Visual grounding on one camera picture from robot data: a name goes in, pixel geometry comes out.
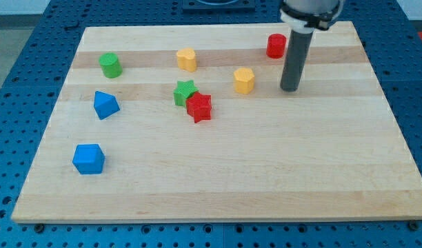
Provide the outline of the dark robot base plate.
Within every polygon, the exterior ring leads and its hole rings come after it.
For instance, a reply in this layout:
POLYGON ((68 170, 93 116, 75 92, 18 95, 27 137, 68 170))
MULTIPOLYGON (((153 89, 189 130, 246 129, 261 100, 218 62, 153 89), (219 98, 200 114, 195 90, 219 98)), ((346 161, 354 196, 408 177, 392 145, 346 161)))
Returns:
POLYGON ((181 0, 182 11, 255 10, 255 0, 181 0))

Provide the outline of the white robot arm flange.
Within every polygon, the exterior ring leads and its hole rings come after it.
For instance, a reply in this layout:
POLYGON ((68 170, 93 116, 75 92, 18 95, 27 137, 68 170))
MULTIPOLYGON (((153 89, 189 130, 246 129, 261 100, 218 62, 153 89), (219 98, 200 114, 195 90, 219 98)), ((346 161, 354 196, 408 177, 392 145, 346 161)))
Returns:
POLYGON ((326 31, 336 23, 344 5, 345 0, 282 0, 280 19, 300 34, 326 31))

